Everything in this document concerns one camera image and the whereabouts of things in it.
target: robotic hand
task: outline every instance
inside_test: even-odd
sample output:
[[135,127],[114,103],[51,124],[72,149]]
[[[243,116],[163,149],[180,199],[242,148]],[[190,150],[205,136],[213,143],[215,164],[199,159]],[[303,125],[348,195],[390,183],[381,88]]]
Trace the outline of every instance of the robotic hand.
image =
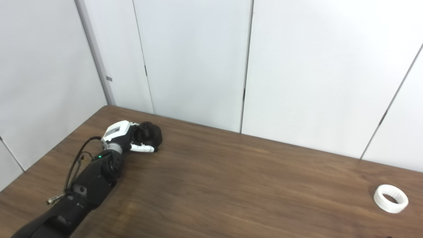
[[[71,171],[83,148],[94,139],[102,141],[104,150],[94,156],[68,185]],[[47,201],[48,204],[58,201],[57,204],[23,226],[11,238],[68,238],[84,218],[101,205],[116,185],[122,173],[122,156],[128,151],[157,152],[161,143],[162,132],[151,122],[137,124],[121,121],[109,126],[103,137],[91,137],[78,152],[63,193]]]

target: panel seam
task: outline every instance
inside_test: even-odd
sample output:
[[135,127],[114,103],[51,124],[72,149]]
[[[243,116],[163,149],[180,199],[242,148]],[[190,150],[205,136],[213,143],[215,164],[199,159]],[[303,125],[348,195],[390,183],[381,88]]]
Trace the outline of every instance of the panel seam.
[[239,122],[239,133],[242,133],[242,123],[244,120],[244,104],[245,104],[245,92],[247,87],[247,73],[248,73],[248,60],[250,59],[250,42],[251,42],[251,28],[253,25],[253,10],[254,10],[254,0],[251,0],[250,6],[250,20],[248,22],[248,37],[247,37],[247,50],[245,57],[245,72],[244,72],[244,85],[242,93],[242,103],[241,103],[241,118]]
[[6,148],[7,151],[9,151],[9,153],[12,155],[13,159],[16,161],[16,163],[19,165],[19,167],[21,168],[22,172],[25,172],[24,168],[22,167],[22,164],[19,162],[19,160],[16,158],[15,154],[13,154],[12,150],[10,150],[10,148],[6,145],[6,142],[1,139],[1,142],[3,143],[4,147]]
[[132,0],[132,6],[134,7],[135,21],[136,21],[136,23],[137,23],[138,37],[139,37],[139,39],[140,39],[141,54],[143,55],[144,70],[145,70],[145,72],[146,72],[146,78],[147,78],[148,91],[150,92],[151,107],[152,107],[152,109],[153,109],[153,114],[155,114],[155,112],[154,112],[154,103],[153,103],[153,95],[151,94],[150,80],[148,79],[146,59],[145,59],[145,57],[144,57],[143,44],[141,43],[141,32],[140,32],[140,26],[139,26],[139,24],[138,24],[138,17],[137,17],[137,11],[135,10],[135,3],[134,3],[134,0]]
[[382,116],[382,119],[379,121],[379,124],[377,125],[377,127],[376,127],[375,131],[373,132],[373,135],[370,137],[370,140],[369,140],[369,142],[367,143],[366,148],[364,149],[363,153],[361,154],[361,157],[360,157],[360,159],[361,159],[361,160],[363,159],[364,154],[367,152],[367,149],[369,148],[369,146],[370,146],[371,142],[373,141],[374,136],[376,135],[377,131],[379,130],[380,126],[382,125],[383,120],[385,119],[386,115],[388,114],[388,112],[389,112],[389,110],[390,110],[390,108],[391,108],[391,106],[392,106],[393,102],[395,101],[395,98],[397,97],[397,95],[398,95],[399,91],[401,90],[401,88],[402,88],[402,86],[403,86],[403,84],[404,84],[404,82],[405,82],[405,79],[407,78],[408,74],[410,73],[411,69],[413,68],[414,63],[416,62],[416,60],[417,60],[418,56],[420,55],[420,52],[422,51],[422,48],[423,48],[423,43],[422,43],[422,45],[420,46],[419,51],[417,51],[417,54],[416,54],[416,56],[414,57],[413,61],[411,62],[410,67],[408,68],[407,72],[405,73],[404,78],[402,79],[402,81],[401,81],[401,83],[400,83],[400,85],[399,85],[398,89],[396,90],[396,92],[395,92],[394,96],[392,97],[392,100],[391,100],[391,102],[389,103],[388,108],[386,108],[386,111],[385,111],[384,115]]

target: white ring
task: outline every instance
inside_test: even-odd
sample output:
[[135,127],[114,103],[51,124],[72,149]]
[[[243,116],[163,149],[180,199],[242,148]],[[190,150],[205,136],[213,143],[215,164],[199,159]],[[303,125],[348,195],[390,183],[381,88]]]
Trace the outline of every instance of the white ring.
[[[391,196],[398,203],[393,203],[386,199],[384,194]],[[380,185],[374,193],[374,201],[383,210],[389,213],[399,213],[408,205],[408,197],[401,189],[392,185]]]

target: white robotic finger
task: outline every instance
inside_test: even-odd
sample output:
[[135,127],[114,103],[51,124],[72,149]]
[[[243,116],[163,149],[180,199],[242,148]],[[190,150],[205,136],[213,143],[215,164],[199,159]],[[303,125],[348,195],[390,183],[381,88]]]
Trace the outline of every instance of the white robotic finger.
[[149,145],[135,145],[135,144],[131,144],[131,151],[134,152],[146,152],[146,153],[152,153],[154,152],[154,148],[152,146]]

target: metal connector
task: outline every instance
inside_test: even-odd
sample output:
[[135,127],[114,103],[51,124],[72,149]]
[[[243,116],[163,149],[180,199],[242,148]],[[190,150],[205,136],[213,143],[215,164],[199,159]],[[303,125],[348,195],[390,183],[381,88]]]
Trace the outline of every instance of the metal connector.
[[47,205],[54,204],[56,201],[58,201],[58,200],[62,199],[64,196],[65,196],[65,193],[62,193],[62,194],[60,194],[60,195],[54,196],[54,197],[52,197],[52,198],[49,198],[49,199],[46,201],[46,202],[47,202]]

